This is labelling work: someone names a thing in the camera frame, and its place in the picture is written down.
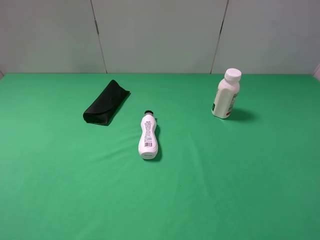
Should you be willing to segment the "white milk bottle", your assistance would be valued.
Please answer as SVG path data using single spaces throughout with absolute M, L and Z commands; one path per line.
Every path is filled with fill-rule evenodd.
M 236 68 L 226 70 L 223 79 L 218 84 L 211 108 L 215 117 L 226 119 L 230 116 L 240 91 L 241 76 L 242 72 Z

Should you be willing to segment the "green tablecloth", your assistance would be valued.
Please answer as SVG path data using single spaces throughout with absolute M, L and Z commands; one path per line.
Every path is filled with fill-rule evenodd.
M 220 74 L 6 74 L 0 82 L 3 240 L 317 240 L 320 83 L 242 76 L 231 116 Z M 83 113 L 111 80 L 110 124 Z M 158 153 L 138 151 L 145 111 Z

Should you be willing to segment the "white lying lotion bottle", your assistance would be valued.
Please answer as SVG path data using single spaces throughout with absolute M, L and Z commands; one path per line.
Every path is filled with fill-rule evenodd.
M 138 143 L 138 153 L 144 160 L 152 160 L 158 153 L 158 141 L 155 133 L 157 122 L 151 110 L 144 112 L 140 126 L 142 133 Z

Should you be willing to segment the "black glasses case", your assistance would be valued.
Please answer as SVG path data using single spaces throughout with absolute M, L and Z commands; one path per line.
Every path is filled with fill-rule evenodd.
M 122 88 L 114 79 L 111 80 L 83 113 L 84 121 L 88 124 L 109 125 L 129 95 L 130 91 Z

